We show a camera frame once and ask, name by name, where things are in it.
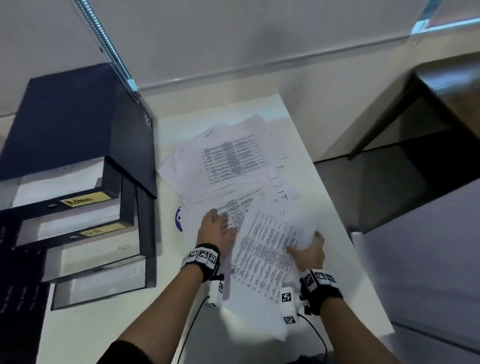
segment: desk leg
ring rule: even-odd
[[[391,123],[393,123],[415,100],[420,96],[420,87],[413,83],[408,86],[387,110],[378,118],[375,124],[370,128],[366,135],[357,143],[353,150],[348,154],[347,159],[352,160],[362,150],[378,137]]]

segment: forearm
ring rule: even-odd
[[[187,265],[119,339],[135,344],[155,364],[170,364],[202,279],[197,265]]]
[[[327,298],[320,317],[338,364],[400,364],[341,298]]]

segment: person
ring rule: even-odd
[[[210,244],[220,260],[231,250],[236,229],[227,229],[228,216],[209,211],[198,230],[197,246]],[[300,272],[322,269],[324,239],[315,232],[305,250],[287,247]],[[178,347],[193,300],[204,281],[199,265],[185,265],[153,303],[113,342],[98,364],[170,364]],[[400,361],[360,322],[342,298],[327,297],[320,317],[338,364],[399,364]]]

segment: hand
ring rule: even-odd
[[[298,270],[303,273],[307,269],[323,269],[325,260],[324,243],[324,237],[316,231],[307,249],[299,250],[293,246],[287,246],[286,250],[295,260]]]
[[[220,257],[227,255],[235,244],[237,228],[228,228],[228,214],[219,215],[215,209],[204,217],[198,230],[197,245],[210,243],[220,251]]]

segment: black sleeve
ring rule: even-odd
[[[97,364],[153,364],[146,354],[130,342],[111,343]]]

